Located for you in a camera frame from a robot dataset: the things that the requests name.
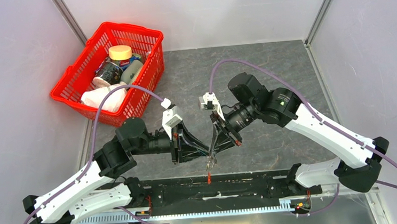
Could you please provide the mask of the metal keyring holder red handle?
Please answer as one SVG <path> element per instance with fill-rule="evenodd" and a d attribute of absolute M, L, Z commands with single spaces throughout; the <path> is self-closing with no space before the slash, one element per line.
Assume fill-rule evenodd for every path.
<path fill-rule="evenodd" d="M 211 176 L 211 171 L 214 168 L 214 166 L 217 165 L 217 159 L 214 155 L 210 155 L 208 157 L 207 165 L 206 165 L 206 170 L 207 170 L 207 183 L 208 185 L 211 184 L 212 182 L 212 176 Z"/>

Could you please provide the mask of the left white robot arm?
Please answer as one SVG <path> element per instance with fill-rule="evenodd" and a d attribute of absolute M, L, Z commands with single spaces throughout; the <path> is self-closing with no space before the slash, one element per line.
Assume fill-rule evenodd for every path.
<path fill-rule="evenodd" d="M 166 153 L 173 163 L 183 163 L 208 156 L 209 149 L 182 121 L 177 121 L 173 128 L 150 133 L 143 119 L 128 118 L 115 130 L 111 141 L 71 178 L 45 195 L 28 195 L 23 199 L 29 214 L 25 224 L 77 224 L 105 210 L 142 206 L 148 198 L 138 178 L 126 178 L 103 193 L 94 191 L 134 168 L 135 155 Z"/>

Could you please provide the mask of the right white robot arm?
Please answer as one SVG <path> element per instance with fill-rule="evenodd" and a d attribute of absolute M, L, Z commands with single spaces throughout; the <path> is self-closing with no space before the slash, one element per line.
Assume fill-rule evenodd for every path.
<path fill-rule="evenodd" d="M 288 191 L 301 194 L 307 188 L 342 184 L 360 193 L 368 192 L 377 181 L 389 142 L 383 137 L 367 138 L 344 128 L 308 106 L 291 90 L 268 90 L 253 75 L 241 73 L 230 80 L 228 88 L 237 103 L 224 113 L 215 94 L 199 98 L 202 109 L 211 110 L 216 139 L 212 152 L 217 154 L 242 144 L 239 132 L 255 120 L 300 133 L 335 158 L 315 164 L 294 164 L 286 180 Z"/>

